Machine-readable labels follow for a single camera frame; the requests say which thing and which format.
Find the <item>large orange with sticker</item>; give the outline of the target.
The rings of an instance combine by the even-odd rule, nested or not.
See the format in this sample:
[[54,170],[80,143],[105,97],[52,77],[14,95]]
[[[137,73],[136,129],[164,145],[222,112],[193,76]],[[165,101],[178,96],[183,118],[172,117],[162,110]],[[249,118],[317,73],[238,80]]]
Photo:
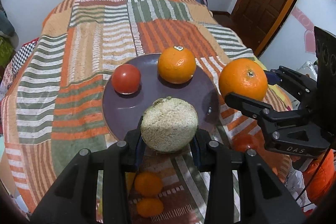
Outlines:
[[222,98],[233,92],[262,101],[268,90],[268,80],[262,67],[250,59],[237,59],[228,63],[219,76]]

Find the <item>red tomato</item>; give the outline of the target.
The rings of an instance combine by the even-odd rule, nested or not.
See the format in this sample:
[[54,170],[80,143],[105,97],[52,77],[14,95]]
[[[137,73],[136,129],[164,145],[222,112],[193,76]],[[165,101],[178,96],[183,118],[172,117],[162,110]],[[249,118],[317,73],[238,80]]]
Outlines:
[[254,149],[260,152],[264,149],[264,139],[259,134],[239,134],[232,139],[232,149],[239,152]]
[[131,64],[123,64],[116,68],[112,75],[112,87],[120,94],[128,95],[138,91],[141,73]]

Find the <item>small tangerine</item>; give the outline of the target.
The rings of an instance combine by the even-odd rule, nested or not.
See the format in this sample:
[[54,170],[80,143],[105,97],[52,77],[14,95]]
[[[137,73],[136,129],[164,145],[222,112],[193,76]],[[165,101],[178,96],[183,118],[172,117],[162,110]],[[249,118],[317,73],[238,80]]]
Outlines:
[[135,177],[134,188],[144,197],[155,197],[161,193],[163,182],[156,173],[143,172]]
[[160,215],[164,210],[163,203],[158,198],[143,198],[136,207],[137,213],[144,218]]

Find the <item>beige netted melon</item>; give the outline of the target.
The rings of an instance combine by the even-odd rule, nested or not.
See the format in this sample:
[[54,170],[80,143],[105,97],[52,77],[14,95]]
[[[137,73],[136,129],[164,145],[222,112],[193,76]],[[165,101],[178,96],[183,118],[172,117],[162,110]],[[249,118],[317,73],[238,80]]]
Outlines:
[[174,97],[159,98],[142,116],[141,136],[159,153],[177,152],[187,146],[198,129],[198,114],[190,103]]

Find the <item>white wardrobe sliding door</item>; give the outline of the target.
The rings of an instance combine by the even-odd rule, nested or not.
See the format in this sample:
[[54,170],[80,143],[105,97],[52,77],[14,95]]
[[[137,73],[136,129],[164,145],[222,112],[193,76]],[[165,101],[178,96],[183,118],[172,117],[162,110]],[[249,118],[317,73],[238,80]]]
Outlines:
[[314,27],[335,34],[335,0],[297,0],[259,60],[267,69],[300,69],[315,62]]

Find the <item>orange on plate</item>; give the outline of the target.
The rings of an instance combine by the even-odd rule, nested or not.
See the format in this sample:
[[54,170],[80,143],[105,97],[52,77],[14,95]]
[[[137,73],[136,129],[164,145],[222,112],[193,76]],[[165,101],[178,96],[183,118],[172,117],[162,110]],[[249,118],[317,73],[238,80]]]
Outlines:
[[197,65],[194,54],[182,46],[165,49],[158,59],[159,76],[171,84],[184,84],[194,75]]

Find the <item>striped patchwork blanket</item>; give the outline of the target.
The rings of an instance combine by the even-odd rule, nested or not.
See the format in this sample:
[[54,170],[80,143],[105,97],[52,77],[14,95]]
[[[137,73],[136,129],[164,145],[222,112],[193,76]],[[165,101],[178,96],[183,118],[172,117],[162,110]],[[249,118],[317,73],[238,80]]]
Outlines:
[[29,212],[80,149],[117,141],[102,112],[114,70],[172,46],[190,50],[213,86],[230,61],[255,59],[196,0],[64,0],[50,12],[33,53],[7,67],[1,102],[10,176]]

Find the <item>red tomato on plate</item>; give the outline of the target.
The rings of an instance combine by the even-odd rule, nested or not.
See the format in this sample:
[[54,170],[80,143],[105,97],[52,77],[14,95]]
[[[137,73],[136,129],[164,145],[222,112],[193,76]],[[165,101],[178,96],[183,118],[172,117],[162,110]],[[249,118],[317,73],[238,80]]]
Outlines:
[[141,73],[131,64],[123,64],[116,68],[112,75],[112,87],[120,94],[128,95],[138,91]]

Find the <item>checkered floral quilt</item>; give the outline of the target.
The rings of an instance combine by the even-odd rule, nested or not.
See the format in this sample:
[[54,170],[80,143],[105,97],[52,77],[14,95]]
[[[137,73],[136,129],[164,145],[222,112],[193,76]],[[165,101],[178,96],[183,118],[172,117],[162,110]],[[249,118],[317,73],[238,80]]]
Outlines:
[[36,38],[28,43],[23,44],[20,50],[14,54],[10,62],[6,65],[3,77],[1,79],[1,92],[6,93],[11,87],[19,71],[26,63],[28,58],[32,55],[38,40],[39,38]]

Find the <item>grey plush toy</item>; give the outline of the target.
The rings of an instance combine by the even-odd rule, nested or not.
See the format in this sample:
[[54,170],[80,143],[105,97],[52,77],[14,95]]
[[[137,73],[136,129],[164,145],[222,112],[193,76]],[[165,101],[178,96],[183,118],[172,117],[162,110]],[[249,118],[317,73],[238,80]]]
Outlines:
[[15,29],[13,25],[10,23],[8,20],[7,16],[5,13],[0,10],[0,34],[3,37],[12,37],[15,33]]

